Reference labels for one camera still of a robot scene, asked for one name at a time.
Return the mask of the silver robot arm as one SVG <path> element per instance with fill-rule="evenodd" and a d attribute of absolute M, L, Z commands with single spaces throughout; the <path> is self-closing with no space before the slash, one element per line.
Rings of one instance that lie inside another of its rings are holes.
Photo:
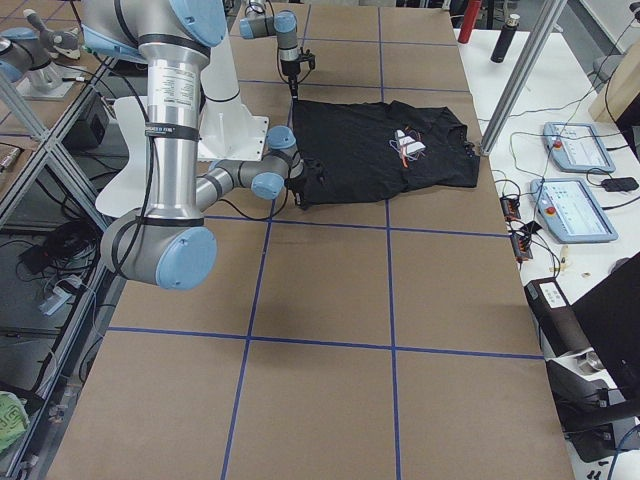
<path fill-rule="evenodd" d="M 276 12 L 270 1 L 248 1 L 239 31 L 244 39 L 276 38 L 276 67 L 293 100 L 299 86 L 316 68 L 316 56 L 299 45 L 298 21 L 291 10 Z"/>
<path fill-rule="evenodd" d="M 276 199 L 305 171 L 295 136 L 242 103 L 221 2 L 89 1 L 83 14 L 90 49 L 147 67 L 143 198 L 107 228 L 102 259 L 126 279 L 192 289 L 217 256 L 204 211 L 236 188 Z"/>

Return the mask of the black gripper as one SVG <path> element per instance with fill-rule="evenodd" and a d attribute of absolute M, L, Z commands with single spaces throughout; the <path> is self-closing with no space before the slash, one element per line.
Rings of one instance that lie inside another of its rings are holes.
<path fill-rule="evenodd" d="M 310 49 L 296 47 L 291 49 L 277 50 L 279 61 L 279 73 L 283 80 L 287 80 L 291 98 L 293 101 L 299 99 L 299 75 L 301 65 L 307 64 L 309 71 L 316 68 L 316 56 Z"/>
<path fill-rule="evenodd" d="M 309 208 L 327 201 L 328 192 L 325 186 L 325 168 L 318 160 L 303 161 L 302 172 L 291 176 L 285 186 L 293 193 L 294 203 L 299 208 Z"/>

